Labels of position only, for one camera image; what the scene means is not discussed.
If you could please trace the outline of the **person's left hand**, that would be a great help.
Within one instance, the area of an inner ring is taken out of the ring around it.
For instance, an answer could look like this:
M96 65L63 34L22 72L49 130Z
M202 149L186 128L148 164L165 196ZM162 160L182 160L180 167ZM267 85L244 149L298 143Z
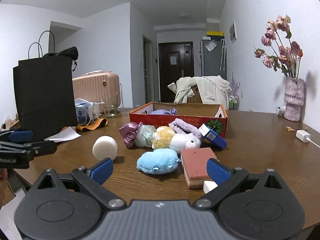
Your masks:
M3 168L3 169L1 169L1 175L0 175L0 202L1 202L1 205L2 205L2 202L5 198L5 189L7 188L7 179L8 179L7 169Z

